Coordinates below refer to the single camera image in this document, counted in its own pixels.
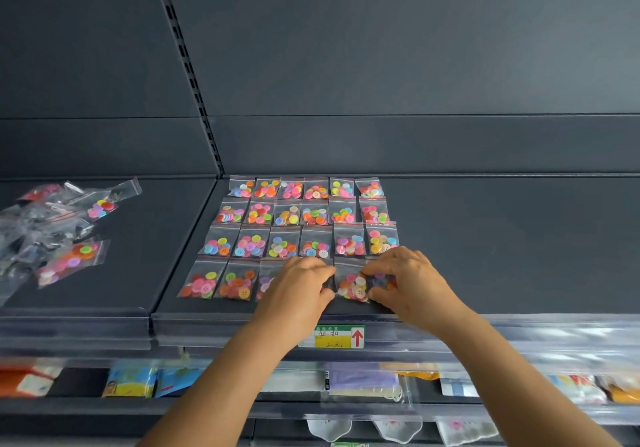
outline blue and yellow package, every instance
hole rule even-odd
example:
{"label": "blue and yellow package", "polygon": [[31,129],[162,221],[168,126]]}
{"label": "blue and yellow package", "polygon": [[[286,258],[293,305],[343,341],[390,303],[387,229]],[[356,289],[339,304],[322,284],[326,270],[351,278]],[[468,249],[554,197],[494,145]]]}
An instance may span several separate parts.
{"label": "blue and yellow package", "polygon": [[179,370],[160,370],[158,374],[158,388],[156,388],[156,398],[168,395],[174,391],[187,388],[200,377],[204,369],[180,368]]}
{"label": "blue and yellow package", "polygon": [[151,398],[156,385],[155,368],[112,368],[102,397],[138,396]]}

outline price tag holder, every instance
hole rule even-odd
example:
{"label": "price tag holder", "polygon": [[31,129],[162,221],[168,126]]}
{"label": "price tag holder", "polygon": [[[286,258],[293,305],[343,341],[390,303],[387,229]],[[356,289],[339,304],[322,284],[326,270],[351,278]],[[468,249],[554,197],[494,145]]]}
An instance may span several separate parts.
{"label": "price tag holder", "polygon": [[319,325],[298,347],[320,349],[363,349],[363,325]]}

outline upward arrow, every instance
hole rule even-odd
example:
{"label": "upward arrow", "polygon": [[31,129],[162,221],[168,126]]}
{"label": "upward arrow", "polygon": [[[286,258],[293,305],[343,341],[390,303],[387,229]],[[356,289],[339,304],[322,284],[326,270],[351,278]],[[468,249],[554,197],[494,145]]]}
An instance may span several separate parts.
{"label": "upward arrow", "polygon": [[364,339],[364,336],[362,335],[362,333],[356,329],[356,332],[354,332],[351,335],[352,338],[356,338],[356,347],[359,348],[360,347],[360,340]]}

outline hand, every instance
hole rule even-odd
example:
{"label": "hand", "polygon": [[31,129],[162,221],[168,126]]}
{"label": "hand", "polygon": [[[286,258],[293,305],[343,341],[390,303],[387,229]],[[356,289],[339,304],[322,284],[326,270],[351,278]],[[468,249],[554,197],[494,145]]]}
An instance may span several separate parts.
{"label": "hand", "polygon": [[316,328],[335,293],[322,285],[335,273],[318,258],[292,257],[271,282],[253,314],[252,322],[272,328],[288,353]]}
{"label": "hand", "polygon": [[365,265],[366,275],[395,275],[397,289],[373,287],[369,297],[395,312],[402,321],[441,335],[469,309],[420,252],[392,248]]}

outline forearm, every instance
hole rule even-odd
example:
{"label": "forearm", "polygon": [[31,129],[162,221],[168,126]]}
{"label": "forearm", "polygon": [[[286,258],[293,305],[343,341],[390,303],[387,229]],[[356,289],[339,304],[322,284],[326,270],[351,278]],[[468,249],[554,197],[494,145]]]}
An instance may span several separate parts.
{"label": "forearm", "polygon": [[286,352],[257,323],[242,328],[141,446],[235,446],[253,401]]}
{"label": "forearm", "polygon": [[510,446],[615,446],[498,331],[468,310],[442,335]]}

